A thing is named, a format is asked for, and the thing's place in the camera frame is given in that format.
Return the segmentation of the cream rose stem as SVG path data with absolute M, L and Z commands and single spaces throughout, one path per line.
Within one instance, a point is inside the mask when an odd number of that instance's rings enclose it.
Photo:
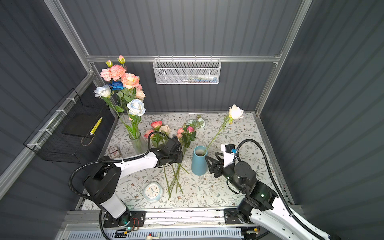
M 243 118 L 243 113 L 244 113 L 244 110 L 242 110 L 240 107 L 238 107 L 236 104 L 232 105 L 231 107 L 229 107 L 229 111 L 228 113 L 226 114 L 222 124 L 220 125 L 220 128 L 218 130 L 218 132 L 215 134 L 215 136 L 213 137 L 213 139 L 211 140 L 211 142 L 208 144 L 208 146 L 206 147 L 206 152 L 208 151 L 208 149 L 211 147 L 211 145 L 214 143 L 214 141 L 217 139 L 217 137 L 219 136 L 220 133 L 222 133 L 226 126 L 227 125 L 230 125 L 233 123 L 234 120 L 238 120 L 238 119 L 241 119 Z

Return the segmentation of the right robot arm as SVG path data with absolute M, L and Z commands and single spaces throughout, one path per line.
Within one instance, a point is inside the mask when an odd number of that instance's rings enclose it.
M 206 156 L 206 162 L 215 178 L 224 177 L 244 195 L 237 207 L 240 222 L 259 225 L 283 240 L 338 240 L 309 223 L 294 210 L 286 207 L 278 193 L 257 180 L 257 173 L 246 162 L 227 163 L 234 154 L 216 153 L 216 159 Z

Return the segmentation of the pink peony spray stem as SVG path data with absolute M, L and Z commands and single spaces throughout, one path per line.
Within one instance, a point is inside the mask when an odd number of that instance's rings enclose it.
M 111 60 L 106 61 L 106 65 L 108 66 L 106 69 L 102 69 L 100 72 L 100 76 L 106 81 L 109 82 L 112 80 L 110 68 L 114 65 Z

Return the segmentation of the white blue rose stem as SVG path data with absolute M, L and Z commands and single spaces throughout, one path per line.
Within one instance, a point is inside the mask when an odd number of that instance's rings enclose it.
M 139 123 L 142 120 L 142 116 L 145 114 L 146 109 L 144 102 L 140 99 L 134 99 L 127 104 L 129 118 L 131 119 L 130 138 L 137 139 L 140 135 Z

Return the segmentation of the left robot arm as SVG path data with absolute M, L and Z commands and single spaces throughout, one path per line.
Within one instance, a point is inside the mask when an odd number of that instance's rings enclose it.
M 96 162 L 96 166 L 85 179 L 84 186 L 92 202 L 114 219 L 118 219 L 129 211 L 116 193 L 120 179 L 142 170 L 181 163 L 182 160 L 182 144 L 177 137 L 172 137 L 164 146 L 148 147 L 145 153 L 138 156 L 114 162 L 106 156 Z

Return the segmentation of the clear ribbed glass vase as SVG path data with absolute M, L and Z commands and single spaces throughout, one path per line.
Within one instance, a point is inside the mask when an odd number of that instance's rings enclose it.
M 147 152 L 148 140 L 142 137 L 141 133 L 139 133 L 139 136 L 137 138 L 129 136 L 129 139 L 137 155 L 141 155 Z

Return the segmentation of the teal ceramic vase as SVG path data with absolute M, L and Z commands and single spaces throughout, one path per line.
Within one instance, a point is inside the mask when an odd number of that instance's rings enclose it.
M 204 175 L 207 170 L 207 162 L 205 156 L 207 154 L 206 148 L 204 146 L 197 146 L 193 151 L 192 158 L 192 172 L 197 176 Z

